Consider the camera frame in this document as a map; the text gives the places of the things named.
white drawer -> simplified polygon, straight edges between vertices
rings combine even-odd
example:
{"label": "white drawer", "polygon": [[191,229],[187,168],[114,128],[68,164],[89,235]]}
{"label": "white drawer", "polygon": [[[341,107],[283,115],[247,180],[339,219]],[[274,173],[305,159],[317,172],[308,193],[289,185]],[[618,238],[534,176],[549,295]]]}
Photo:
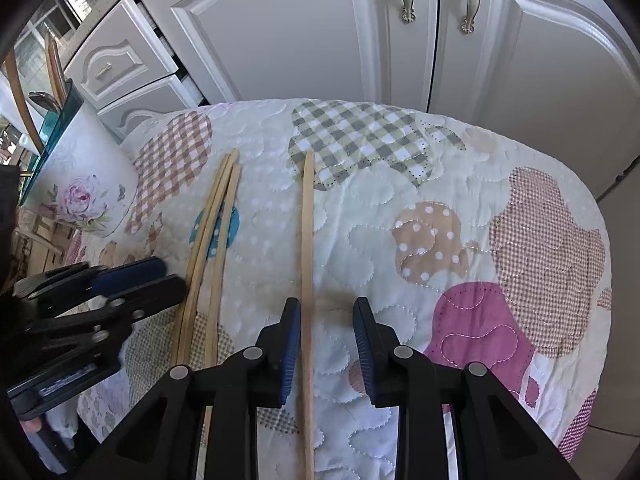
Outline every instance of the white drawer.
{"label": "white drawer", "polygon": [[124,139],[142,121],[197,105],[189,89],[171,75],[111,103],[98,112],[98,117]]}
{"label": "white drawer", "polygon": [[134,1],[121,0],[78,49],[65,75],[100,109],[176,70]]}

white cabinet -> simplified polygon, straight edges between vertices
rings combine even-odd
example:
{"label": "white cabinet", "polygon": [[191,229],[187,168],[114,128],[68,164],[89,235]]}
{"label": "white cabinet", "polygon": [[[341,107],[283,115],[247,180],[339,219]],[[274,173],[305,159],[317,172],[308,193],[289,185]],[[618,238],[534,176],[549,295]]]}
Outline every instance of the white cabinet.
{"label": "white cabinet", "polygon": [[128,136],[142,121],[198,105],[188,86],[175,75],[155,81],[104,107],[100,120],[121,138]]}
{"label": "white cabinet", "polygon": [[178,70],[133,0],[121,0],[98,24],[65,69],[100,109]]}
{"label": "white cabinet", "polygon": [[323,98],[425,110],[438,0],[142,0],[207,100]]}
{"label": "white cabinet", "polygon": [[564,162],[598,196],[640,153],[640,56],[603,0],[440,0],[430,112]]}

wooden stick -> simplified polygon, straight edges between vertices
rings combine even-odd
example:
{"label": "wooden stick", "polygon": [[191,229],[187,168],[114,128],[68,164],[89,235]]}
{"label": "wooden stick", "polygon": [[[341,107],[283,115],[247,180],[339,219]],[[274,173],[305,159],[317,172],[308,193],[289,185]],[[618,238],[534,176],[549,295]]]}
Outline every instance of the wooden stick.
{"label": "wooden stick", "polygon": [[51,34],[47,33],[44,39],[44,57],[47,61],[47,73],[49,74],[49,83],[53,97],[60,105],[60,109],[65,105],[66,88],[64,75],[60,72],[60,58],[58,57],[58,45]]}
{"label": "wooden stick", "polygon": [[202,283],[202,276],[204,274],[204,268],[207,264],[207,253],[209,252],[209,241],[213,234],[213,229],[218,219],[218,213],[220,206],[222,205],[222,199],[226,193],[226,187],[228,186],[229,177],[231,174],[231,168],[233,164],[233,152],[226,160],[226,165],[220,179],[220,184],[216,189],[214,196],[213,206],[209,212],[209,217],[204,228],[202,235],[202,243],[198,249],[198,256],[196,257],[196,263],[193,269],[193,276],[191,277],[191,286],[187,295],[187,300],[184,305],[184,314],[182,327],[180,328],[180,339],[178,341],[178,363],[188,364],[191,353],[191,339],[193,338],[193,323],[195,322],[196,311],[198,307],[198,295],[200,293],[200,284]]}
{"label": "wooden stick", "polygon": [[11,93],[14,95],[15,105],[20,112],[20,118],[24,123],[24,127],[27,128],[27,133],[31,137],[33,145],[36,147],[38,153],[44,151],[44,144],[40,139],[36,125],[33,124],[29,108],[27,107],[27,101],[24,99],[22,93],[22,86],[20,85],[20,76],[18,75],[18,65],[15,62],[15,50],[12,47],[4,60],[4,66],[6,67],[6,75],[9,79],[9,85],[11,86]]}
{"label": "wooden stick", "polygon": [[[209,297],[209,312],[207,314],[207,331],[204,344],[205,367],[209,368],[218,364],[218,316],[220,314],[220,300],[222,299],[222,277],[225,272],[226,240],[231,224],[231,211],[236,200],[236,190],[240,180],[240,165],[234,164],[231,171],[231,180],[226,190],[225,208],[222,213],[220,233],[218,234],[218,249],[213,263],[213,279],[211,280],[211,295]],[[209,426],[211,424],[211,407],[207,406],[204,412],[204,435],[209,438]]]}
{"label": "wooden stick", "polygon": [[314,480],[314,152],[306,152],[302,176],[302,312],[300,346],[302,348],[302,406],[305,468],[304,479]]}
{"label": "wooden stick", "polygon": [[[200,251],[200,245],[202,243],[202,238],[204,237],[204,227],[207,224],[207,219],[209,219],[211,208],[213,207],[213,202],[216,197],[216,191],[218,190],[218,186],[220,186],[220,181],[222,180],[222,174],[226,167],[226,162],[229,159],[229,154],[225,154],[220,161],[220,166],[218,167],[218,171],[216,172],[216,177],[213,181],[213,185],[209,190],[209,196],[207,197],[207,202],[202,209],[202,218],[200,219],[200,225],[198,227],[198,233],[196,234],[196,239],[193,241],[193,245],[191,247],[191,253],[189,255],[189,263],[187,264],[187,272],[184,276],[184,281],[187,284],[187,290],[191,288],[191,282],[193,278],[193,271],[196,266],[196,259],[198,257],[198,252]],[[182,331],[182,324],[184,322],[184,317],[190,314],[185,311],[186,298],[182,301],[182,303],[178,307],[178,311],[175,314],[175,323],[174,323],[174,338],[172,339],[171,346],[171,366],[175,366],[178,364],[178,346],[180,342],[180,333]]]}

red gingham patch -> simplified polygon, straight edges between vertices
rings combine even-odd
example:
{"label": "red gingham patch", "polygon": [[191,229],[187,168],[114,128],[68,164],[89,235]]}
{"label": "red gingham patch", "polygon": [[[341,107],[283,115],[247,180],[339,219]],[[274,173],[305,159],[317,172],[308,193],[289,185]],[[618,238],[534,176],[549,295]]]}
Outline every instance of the red gingham patch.
{"label": "red gingham patch", "polygon": [[584,432],[587,431],[587,425],[589,423],[589,417],[591,416],[591,409],[595,398],[596,390],[586,398],[584,404],[580,408],[580,411],[569,425],[569,428],[567,428],[560,444],[558,444],[558,450],[567,461],[570,461],[574,457],[575,450],[578,449],[578,444],[580,444],[580,441],[584,436]]}
{"label": "red gingham patch", "polygon": [[137,232],[159,203],[178,195],[200,174],[211,150],[212,134],[209,118],[191,111],[175,116],[142,147],[133,163],[140,180],[126,233]]}
{"label": "red gingham patch", "polygon": [[62,260],[63,266],[74,264],[78,261],[78,254],[80,253],[80,246],[82,245],[82,231],[76,231],[74,236],[69,242],[69,247],[66,250],[65,258]]}
{"label": "red gingham patch", "polygon": [[598,298],[598,306],[601,306],[605,310],[611,310],[611,289],[609,287],[602,291]]}
{"label": "red gingham patch", "polygon": [[489,228],[498,280],[522,331],[557,358],[584,336],[604,246],[597,230],[575,223],[551,176],[516,168],[509,180],[510,201]]}

spoon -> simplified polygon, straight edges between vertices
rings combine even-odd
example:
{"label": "spoon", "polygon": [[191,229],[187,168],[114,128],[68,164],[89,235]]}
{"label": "spoon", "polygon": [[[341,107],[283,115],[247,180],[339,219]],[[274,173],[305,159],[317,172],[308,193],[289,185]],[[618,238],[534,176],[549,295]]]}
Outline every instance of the spoon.
{"label": "spoon", "polygon": [[50,93],[29,92],[29,99],[31,99],[38,106],[43,107],[45,110],[49,110],[50,112],[54,112],[57,115],[60,115],[60,105]]}

